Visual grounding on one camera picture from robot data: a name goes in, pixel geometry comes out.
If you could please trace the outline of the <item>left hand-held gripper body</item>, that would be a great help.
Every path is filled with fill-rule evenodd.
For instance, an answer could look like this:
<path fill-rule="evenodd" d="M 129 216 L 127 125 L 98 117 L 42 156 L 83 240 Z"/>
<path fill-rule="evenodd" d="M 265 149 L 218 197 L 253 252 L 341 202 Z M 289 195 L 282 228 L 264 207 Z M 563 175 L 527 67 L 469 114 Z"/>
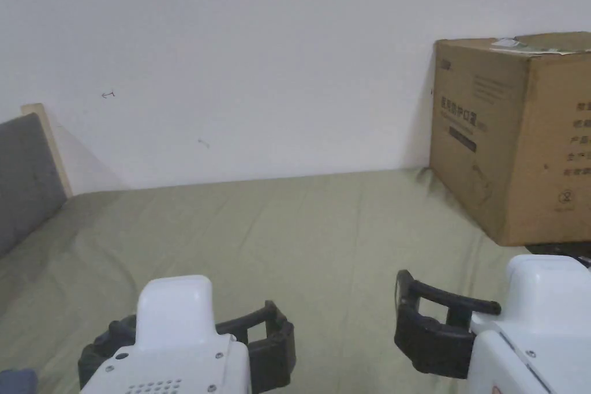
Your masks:
<path fill-rule="evenodd" d="M 85 393 L 251 393 L 246 345 L 215 328 L 211 281 L 202 275 L 148 282 L 135 342 L 117 349 Z"/>

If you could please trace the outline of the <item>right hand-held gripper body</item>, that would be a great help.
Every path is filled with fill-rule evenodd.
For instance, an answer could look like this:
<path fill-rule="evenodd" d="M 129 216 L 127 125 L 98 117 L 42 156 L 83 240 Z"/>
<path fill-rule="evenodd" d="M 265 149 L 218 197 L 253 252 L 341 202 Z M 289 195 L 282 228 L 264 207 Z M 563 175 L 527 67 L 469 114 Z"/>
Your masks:
<path fill-rule="evenodd" d="M 474 313 L 469 393 L 590 392 L 590 269 L 519 255 L 498 315 Z"/>

